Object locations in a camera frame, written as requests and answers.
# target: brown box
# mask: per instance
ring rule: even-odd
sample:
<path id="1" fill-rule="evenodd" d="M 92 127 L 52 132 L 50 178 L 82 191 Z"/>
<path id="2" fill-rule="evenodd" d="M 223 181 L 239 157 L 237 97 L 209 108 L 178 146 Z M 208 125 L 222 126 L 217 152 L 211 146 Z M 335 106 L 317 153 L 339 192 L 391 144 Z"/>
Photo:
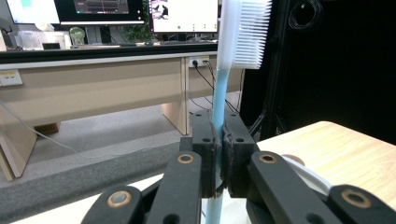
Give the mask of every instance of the brown box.
<path id="1" fill-rule="evenodd" d="M 42 134 L 49 134 L 49 133 L 57 133 L 59 132 L 59 128 L 61 127 L 61 122 L 51 123 L 51 124 L 44 124 L 35 126 L 35 130 L 38 133 Z"/>

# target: monitor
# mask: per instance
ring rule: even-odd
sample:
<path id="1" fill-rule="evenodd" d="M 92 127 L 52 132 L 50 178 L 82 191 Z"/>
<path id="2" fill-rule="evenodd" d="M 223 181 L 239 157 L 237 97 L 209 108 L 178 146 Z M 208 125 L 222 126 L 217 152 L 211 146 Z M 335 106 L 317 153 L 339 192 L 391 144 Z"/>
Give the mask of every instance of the monitor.
<path id="1" fill-rule="evenodd" d="M 7 0 L 14 24 L 59 24 L 53 0 Z"/>
<path id="2" fill-rule="evenodd" d="M 153 33 L 216 33 L 218 0 L 148 1 L 149 26 Z"/>
<path id="3" fill-rule="evenodd" d="M 143 24 L 142 0 L 55 0 L 61 25 Z"/>

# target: brush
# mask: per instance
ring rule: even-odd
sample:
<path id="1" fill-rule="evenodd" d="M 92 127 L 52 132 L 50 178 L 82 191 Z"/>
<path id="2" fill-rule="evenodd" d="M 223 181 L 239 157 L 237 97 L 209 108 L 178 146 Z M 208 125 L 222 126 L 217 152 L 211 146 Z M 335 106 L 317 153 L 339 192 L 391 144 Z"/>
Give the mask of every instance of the brush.
<path id="1" fill-rule="evenodd" d="M 223 0 L 212 124 L 222 139 L 227 83 L 232 68 L 259 69 L 271 15 L 271 0 Z M 216 155 L 216 188 L 221 184 L 221 148 Z M 219 223 L 222 195 L 207 201 L 206 223 Z"/>

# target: electrical socket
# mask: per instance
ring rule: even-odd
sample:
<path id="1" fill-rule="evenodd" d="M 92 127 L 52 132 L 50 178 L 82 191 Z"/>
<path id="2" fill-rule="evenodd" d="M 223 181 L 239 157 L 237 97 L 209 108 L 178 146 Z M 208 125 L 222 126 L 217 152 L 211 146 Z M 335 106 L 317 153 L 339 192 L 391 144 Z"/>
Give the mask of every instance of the electrical socket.
<path id="1" fill-rule="evenodd" d="M 194 64 L 192 63 L 193 61 L 196 61 L 198 63 L 198 67 L 207 66 L 205 61 L 209 62 L 209 56 L 194 56 L 194 57 L 190 57 L 189 67 L 195 67 Z"/>
<path id="2" fill-rule="evenodd" d="M 0 71 L 0 86 L 16 86 L 23 84 L 18 70 Z"/>

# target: brush head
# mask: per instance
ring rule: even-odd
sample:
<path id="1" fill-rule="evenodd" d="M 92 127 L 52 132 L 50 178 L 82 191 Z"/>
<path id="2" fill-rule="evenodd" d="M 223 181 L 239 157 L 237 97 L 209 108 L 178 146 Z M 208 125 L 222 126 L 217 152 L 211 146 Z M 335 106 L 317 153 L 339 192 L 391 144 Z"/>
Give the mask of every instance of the brush head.
<path id="1" fill-rule="evenodd" d="M 218 69 L 260 68 L 271 6 L 271 0 L 222 1 Z"/>

